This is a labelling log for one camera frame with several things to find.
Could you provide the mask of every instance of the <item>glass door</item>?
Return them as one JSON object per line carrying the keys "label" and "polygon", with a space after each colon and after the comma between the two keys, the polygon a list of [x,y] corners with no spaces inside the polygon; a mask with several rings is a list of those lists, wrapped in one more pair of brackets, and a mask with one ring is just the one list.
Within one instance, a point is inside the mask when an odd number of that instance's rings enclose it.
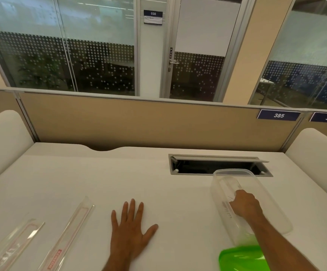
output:
{"label": "glass door", "polygon": [[254,0],[171,0],[161,97],[222,101]]}

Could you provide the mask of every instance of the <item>transparent plastic ruler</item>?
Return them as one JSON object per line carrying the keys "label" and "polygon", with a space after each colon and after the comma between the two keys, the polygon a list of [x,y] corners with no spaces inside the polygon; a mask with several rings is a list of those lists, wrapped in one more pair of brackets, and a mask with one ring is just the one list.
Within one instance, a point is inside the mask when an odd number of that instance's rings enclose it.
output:
{"label": "transparent plastic ruler", "polygon": [[43,224],[32,218],[18,225],[0,242],[0,271],[7,271],[13,265]]}
{"label": "transparent plastic ruler", "polygon": [[85,197],[68,221],[57,243],[48,252],[48,255],[40,265],[38,271],[58,271],[61,268],[63,260],[65,259],[65,254],[93,208],[94,204],[88,197]]}

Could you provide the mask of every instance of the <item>left hand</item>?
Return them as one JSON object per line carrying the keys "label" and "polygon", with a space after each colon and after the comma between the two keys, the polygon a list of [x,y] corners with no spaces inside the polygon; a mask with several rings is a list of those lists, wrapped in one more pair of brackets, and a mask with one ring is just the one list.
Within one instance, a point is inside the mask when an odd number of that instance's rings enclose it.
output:
{"label": "left hand", "polygon": [[112,211],[111,256],[134,260],[148,245],[157,231],[158,225],[154,224],[145,234],[142,234],[141,221],[143,215],[143,202],[140,203],[136,216],[134,216],[134,199],[131,200],[128,213],[127,210],[128,202],[125,202],[123,204],[120,225],[118,225],[117,222],[116,211]]}

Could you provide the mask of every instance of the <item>table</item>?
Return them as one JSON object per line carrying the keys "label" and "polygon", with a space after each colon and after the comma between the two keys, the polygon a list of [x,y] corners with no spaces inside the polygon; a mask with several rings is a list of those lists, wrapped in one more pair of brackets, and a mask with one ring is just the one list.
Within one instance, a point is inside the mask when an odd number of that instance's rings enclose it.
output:
{"label": "table", "polygon": [[35,143],[0,175],[0,241],[24,219],[46,222],[11,271],[39,267],[86,195],[96,208],[61,271],[102,269],[111,211],[120,213],[131,198],[145,203],[143,231],[159,225],[131,271],[218,271],[220,251],[233,244],[211,199],[212,177],[171,175],[168,154],[268,160],[274,177],[259,180],[293,224],[286,238],[319,270],[327,270],[327,194],[283,153],[139,147],[98,152],[83,145]]}

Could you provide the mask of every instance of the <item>glass wall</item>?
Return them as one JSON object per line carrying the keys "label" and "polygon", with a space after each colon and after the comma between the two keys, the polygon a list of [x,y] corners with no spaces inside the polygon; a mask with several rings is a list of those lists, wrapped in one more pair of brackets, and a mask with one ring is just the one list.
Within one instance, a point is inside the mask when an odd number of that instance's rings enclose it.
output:
{"label": "glass wall", "polygon": [[134,0],[0,0],[12,87],[134,95]]}
{"label": "glass wall", "polygon": [[327,109],[327,0],[296,0],[250,104]]}

